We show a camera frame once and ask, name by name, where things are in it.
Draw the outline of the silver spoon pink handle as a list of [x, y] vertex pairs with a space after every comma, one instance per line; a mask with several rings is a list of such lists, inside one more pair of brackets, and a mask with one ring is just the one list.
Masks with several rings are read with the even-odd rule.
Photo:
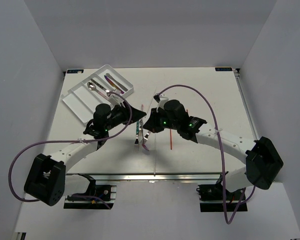
[[96, 92], [97, 94], [99, 94], [102, 98], [104, 98], [105, 100], [108, 100], [109, 97], [107, 95], [105, 95], [104, 93], [102, 93], [101, 91], [99, 91], [96, 87], [96, 85], [93, 82], [88, 82], [87, 83], [87, 87], [89, 90]]

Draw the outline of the silver ornate butter knife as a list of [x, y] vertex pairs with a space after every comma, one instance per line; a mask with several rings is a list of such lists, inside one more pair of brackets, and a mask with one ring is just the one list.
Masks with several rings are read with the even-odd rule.
[[114, 77], [112, 77], [109, 73], [105, 74], [110, 80], [112, 80], [114, 83], [116, 83], [124, 92], [127, 92], [128, 89], [121, 84], [119, 81], [117, 81]]

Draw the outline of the silver spoon dark handle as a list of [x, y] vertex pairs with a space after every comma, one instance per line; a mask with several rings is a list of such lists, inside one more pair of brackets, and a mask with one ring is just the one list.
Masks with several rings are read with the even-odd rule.
[[103, 85], [99, 84], [97, 81], [95, 81], [93, 78], [90, 79], [96, 86], [98, 86], [100, 89], [102, 89], [105, 92], [109, 92], [110, 90], [105, 88]]

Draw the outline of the green handle fork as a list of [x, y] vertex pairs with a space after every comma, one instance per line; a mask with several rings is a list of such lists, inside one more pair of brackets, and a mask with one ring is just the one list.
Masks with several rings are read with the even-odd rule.
[[135, 129], [135, 141], [134, 146], [137, 147], [139, 145], [139, 131], [140, 131], [140, 121], [136, 121], [136, 129]]

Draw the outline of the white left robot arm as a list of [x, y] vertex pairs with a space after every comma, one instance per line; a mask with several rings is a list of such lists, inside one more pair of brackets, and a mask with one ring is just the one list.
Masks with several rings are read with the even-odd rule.
[[109, 137], [109, 130], [120, 124], [135, 123], [146, 113], [127, 104], [111, 108], [106, 103], [96, 106], [93, 118], [76, 143], [49, 155], [39, 154], [32, 163], [24, 191], [39, 201], [54, 206], [63, 196], [86, 200], [97, 197], [96, 181], [87, 174], [67, 175], [80, 160], [99, 150]]

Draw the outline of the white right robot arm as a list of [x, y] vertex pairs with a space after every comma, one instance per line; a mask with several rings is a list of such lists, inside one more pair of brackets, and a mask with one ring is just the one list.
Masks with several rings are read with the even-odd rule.
[[215, 184], [216, 195], [223, 200], [247, 187], [268, 190], [284, 165], [269, 138], [252, 140], [216, 130], [206, 120], [190, 116], [175, 99], [152, 108], [143, 127], [152, 133], [175, 130], [185, 140], [222, 150], [240, 160], [244, 167], [223, 174]]

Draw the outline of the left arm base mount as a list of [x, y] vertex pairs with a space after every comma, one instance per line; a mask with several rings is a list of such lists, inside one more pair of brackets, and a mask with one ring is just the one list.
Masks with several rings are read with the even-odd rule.
[[114, 206], [117, 186], [97, 182], [87, 174], [67, 175], [63, 195], [64, 209], [110, 210]]

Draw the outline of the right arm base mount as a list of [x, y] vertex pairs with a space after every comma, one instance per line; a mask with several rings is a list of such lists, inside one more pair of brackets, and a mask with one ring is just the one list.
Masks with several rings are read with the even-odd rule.
[[[222, 213], [224, 211], [221, 180], [222, 177], [220, 176], [216, 183], [199, 184], [196, 188], [201, 213]], [[236, 190], [235, 192], [225, 191], [225, 203], [228, 213], [235, 210], [242, 193], [243, 189]]]

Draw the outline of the iridescent rainbow knife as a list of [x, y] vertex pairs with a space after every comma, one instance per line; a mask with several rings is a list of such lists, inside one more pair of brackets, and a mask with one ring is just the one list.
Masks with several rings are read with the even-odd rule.
[[124, 92], [120, 89], [119, 86], [117, 86], [112, 80], [110, 80], [106, 75], [104, 75], [105, 80], [114, 88], [116, 88], [117, 90], [120, 91], [121, 94], [123, 94]]

